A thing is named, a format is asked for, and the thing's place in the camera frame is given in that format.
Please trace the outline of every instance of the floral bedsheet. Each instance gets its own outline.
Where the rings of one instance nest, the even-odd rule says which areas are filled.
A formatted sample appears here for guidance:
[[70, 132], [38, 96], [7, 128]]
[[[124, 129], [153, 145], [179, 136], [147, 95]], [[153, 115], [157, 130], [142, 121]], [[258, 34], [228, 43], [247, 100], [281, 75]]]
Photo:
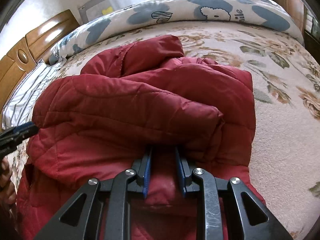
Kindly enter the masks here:
[[[188, 57], [212, 58], [251, 72], [257, 118], [251, 182], [293, 238], [303, 239], [320, 214], [320, 66], [295, 39], [231, 22], [153, 25], [70, 57], [52, 81], [78, 75], [105, 49], [165, 34], [178, 36]], [[10, 155], [16, 187], [27, 159], [26, 144]]]

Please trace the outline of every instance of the blue and white quilt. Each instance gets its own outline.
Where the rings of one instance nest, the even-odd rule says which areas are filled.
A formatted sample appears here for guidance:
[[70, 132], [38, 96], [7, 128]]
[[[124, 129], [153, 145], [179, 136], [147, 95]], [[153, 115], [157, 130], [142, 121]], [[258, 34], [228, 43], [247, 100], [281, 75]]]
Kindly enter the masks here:
[[60, 40], [50, 63], [77, 54], [119, 33], [175, 21], [231, 21], [284, 32], [303, 44], [293, 19], [271, 0], [151, 0], [102, 16]]

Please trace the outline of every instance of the triangular cutout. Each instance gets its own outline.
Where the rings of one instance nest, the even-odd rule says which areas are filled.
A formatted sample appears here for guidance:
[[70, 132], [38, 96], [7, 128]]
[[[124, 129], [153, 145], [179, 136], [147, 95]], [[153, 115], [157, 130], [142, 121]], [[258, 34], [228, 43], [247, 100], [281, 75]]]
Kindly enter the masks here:
[[80, 215], [87, 198], [86, 194], [81, 194], [73, 204], [60, 217], [60, 222], [76, 227], [80, 220]]
[[241, 198], [251, 226], [256, 226], [268, 221], [266, 214], [246, 192], [241, 193]]

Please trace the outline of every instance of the wooden headboard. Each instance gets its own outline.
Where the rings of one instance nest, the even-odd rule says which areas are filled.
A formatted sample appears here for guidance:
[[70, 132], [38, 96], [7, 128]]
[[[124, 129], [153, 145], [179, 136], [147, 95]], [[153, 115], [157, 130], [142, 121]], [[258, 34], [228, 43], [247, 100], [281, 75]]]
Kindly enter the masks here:
[[27, 33], [4, 55], [0, 60], [0, 123], [2, 108], [14, 89], [41, 58], [48, 64], [56, 43], [77, 27], [77, 20], [66, 10]]

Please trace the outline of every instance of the white wall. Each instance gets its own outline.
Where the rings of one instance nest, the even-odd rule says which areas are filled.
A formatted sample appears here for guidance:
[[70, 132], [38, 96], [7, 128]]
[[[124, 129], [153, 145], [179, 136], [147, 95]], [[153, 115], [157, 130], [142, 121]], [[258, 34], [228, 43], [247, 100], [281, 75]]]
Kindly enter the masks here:
[[29, 31], [56, 14], [70, 9], [81, 24], [78, 7], [89, 0], [25, 0], [0, 33], [0, 58]]

